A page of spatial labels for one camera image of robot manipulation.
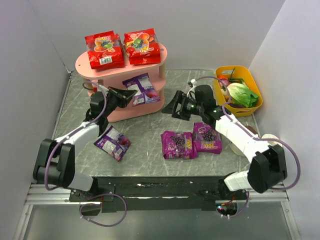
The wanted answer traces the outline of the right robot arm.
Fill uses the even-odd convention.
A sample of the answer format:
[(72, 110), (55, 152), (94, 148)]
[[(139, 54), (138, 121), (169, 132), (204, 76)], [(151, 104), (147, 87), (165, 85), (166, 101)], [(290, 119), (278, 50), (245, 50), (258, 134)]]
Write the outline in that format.
[(181, 90), (176, 91), (162, 113), (185, 121), (192, 115), (199, 116), (205, 124), (226, 137), (244, 154), (250, 163), (249, 170), (226, 175), (221, 184), (228, 191), (253, 189), (262, 194), (287, 178), (283, 146), (271, 145), (249, 132), (229, 110), (216, 104), (209, 85), (197, 86), (195, 98)]

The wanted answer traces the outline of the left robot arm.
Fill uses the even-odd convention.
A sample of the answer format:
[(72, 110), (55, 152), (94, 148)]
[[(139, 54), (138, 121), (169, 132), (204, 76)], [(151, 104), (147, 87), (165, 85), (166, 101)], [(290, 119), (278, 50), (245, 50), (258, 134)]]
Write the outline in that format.
[(75, 160), (86, 144), (107, 129), (108, 116), (116, 108), (125, 108), (137, 93), (136, 90), (101, 88), (90, 96), (89, 109), (84, 121), (66, 135), (56, 139), (44, 139), (40, 143), (32, 177), (48, 191), (56, 188), (73, 189), (96, 195), (98, 179), (76, 172)]

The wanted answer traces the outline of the purple Fox's berries bag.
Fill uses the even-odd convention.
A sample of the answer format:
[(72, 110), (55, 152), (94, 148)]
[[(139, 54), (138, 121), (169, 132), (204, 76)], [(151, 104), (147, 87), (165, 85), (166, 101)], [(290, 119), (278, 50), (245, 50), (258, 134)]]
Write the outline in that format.
[(149, 74), (143, 73), (122, 82), (127, 90), (137, 90), (132, 98), (134, 107), (160, 101), (160, 96), (150, 82)]
[(93, 144), (119, 162), (129, 149), (131, 141), (111, 125)]

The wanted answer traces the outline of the red fruit candy bag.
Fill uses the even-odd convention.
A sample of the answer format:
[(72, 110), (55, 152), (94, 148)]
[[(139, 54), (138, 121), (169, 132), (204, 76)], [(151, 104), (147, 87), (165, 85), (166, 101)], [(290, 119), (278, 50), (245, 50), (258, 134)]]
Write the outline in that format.
[(84, 39), (91, 69), (105, 70), (125, 66), (121, 38), (113, 30), (88, 35)]
[(161, 48), (154, 28), (125, 33), (123, 46), (131, 65), (161, 62)]

